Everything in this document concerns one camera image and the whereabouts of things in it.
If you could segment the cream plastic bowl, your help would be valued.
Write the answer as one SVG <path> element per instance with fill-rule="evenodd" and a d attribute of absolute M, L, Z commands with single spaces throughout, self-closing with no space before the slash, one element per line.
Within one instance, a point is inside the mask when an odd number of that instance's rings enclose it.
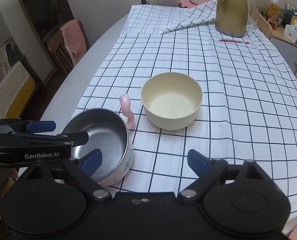
<path fill-rule="evenodd" d="M 192 77 L 167 72 L 149 78 L 140 97 L 150 122 L 161 129 L 176 131 L 186 128 L 197 118 L 203 92 Z"/>

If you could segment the white quilted bag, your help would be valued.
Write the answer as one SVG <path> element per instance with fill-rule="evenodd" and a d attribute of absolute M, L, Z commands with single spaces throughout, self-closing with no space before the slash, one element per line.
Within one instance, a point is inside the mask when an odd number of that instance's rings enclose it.
<path fill-rule="evenodd" d="M 20 117 L 40 84 L 25 55 L 5 42 L 0 47 L 0 119 Z"/>

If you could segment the white grey drawer cabinet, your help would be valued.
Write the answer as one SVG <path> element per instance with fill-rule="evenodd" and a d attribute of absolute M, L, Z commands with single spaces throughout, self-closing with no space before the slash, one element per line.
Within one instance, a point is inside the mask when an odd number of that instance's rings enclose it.
<path fill-rule="evenodd" d="M 284 36 L 283 27 L 277 26 L 273 30 L 258 11 L 257 7 L 251 2 L 248 4 L 249 17 L 256 23 L 259 30 L 275 45 L 297 79 L 297 44 L 292 43 Z"/>

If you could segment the red pen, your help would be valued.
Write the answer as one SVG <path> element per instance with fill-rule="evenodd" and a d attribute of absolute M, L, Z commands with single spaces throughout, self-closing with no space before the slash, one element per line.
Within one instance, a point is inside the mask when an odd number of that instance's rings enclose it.
<path fill-rule="evenodd" d="M 238 41 L 238 40 L 230 40 L 230 39 L 219 39 L 220 42 L 228 42 L 228 43 L 240 43 L 240 44 L 251 44 L 248 41 Z"/>

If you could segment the wooden chair with pink cloth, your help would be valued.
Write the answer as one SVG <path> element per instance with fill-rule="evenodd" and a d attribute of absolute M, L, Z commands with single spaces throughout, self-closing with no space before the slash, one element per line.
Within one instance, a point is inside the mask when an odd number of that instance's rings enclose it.
<path fill-rule="evenodd" d="M 56 67 L 68 75 L 89 50 L 90 44 L 81 21 L 64 24 L 49 40 L 48 52 Z"/>

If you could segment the pink object behind table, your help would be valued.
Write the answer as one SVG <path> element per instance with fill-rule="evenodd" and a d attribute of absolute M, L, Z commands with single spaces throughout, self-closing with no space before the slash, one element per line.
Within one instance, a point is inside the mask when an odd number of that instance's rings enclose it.
<path fill-rule="evenodd" d="M 193 2 L 192 0 L 181 0 L 179 3 L 178 3 L 178 7 L 180 8 L 193 8 L 193 7 L 196 7 L 198 6 L 198 4 L 196 4 L 195 2 Z"/>

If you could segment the gold thermos jug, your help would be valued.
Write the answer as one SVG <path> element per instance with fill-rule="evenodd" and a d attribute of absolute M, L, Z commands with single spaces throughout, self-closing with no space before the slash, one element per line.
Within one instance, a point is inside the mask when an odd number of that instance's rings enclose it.
<path fill-rule="evenodd" d="M 247 0 L 217 0 L 216 29 L 232 37 L 244 37 L 248 21 Z"/>

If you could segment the pink cloth on chair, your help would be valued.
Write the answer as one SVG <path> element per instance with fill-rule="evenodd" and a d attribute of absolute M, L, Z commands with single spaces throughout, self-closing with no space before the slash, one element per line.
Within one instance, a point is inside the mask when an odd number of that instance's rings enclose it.
<path fill-rule="evenodd" d="M 87 52 L 82 29 L 77 20 L 71 20 L 61 27 L 61 32 L 64 46 L 69 53 L 73 66 L 76 66 Z"/>

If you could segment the orange snack bottle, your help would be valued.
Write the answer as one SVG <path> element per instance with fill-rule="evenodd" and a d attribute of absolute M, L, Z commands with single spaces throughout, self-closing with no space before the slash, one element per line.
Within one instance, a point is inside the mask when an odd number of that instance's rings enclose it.
<path fill-rule="evenodd" d="M 267 6 L 265 18 L 273 30 L 275 30 L 278 25 L 279 16 L 280 7 L 278 0 L 270 0 Z"/>

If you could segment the dark wooden shelf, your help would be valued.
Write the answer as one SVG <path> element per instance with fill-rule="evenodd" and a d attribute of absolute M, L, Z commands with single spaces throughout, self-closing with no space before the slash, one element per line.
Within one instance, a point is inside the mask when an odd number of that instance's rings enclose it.
<path fill-rule="evenodd" d="M 68 0 L 21 0 L 43 46 L 60 28 L 74 19 Z"/>

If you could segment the white tissue box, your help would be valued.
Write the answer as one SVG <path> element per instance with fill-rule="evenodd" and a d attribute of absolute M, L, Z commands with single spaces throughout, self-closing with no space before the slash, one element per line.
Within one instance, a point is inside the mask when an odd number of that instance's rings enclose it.
<path fill-rule="evenodd" d="M 284 36 L 292 43 L 297 44 L 297 22 L 285 25 Z"/>

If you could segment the pink steel bowl with handle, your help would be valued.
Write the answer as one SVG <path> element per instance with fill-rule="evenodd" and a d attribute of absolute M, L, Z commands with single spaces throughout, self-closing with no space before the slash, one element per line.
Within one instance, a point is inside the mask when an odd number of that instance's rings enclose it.
<path fill-rule="evenodd" d="M 134 148 L 129 129 L 134 125 L 134 113 L 127 94 L 119 98 L 124 121 L 115 112 L 105 108 L 86 110 L 72 118 L 62 129 L 63 134 L 86 131 L 89 135 L 85 145 L 72 148 L 72 156 L 81 159 L 92 150 L 102 152 L 102 164 L 91 176 L 102 187 L 120 181 L 131 168 Z"/>

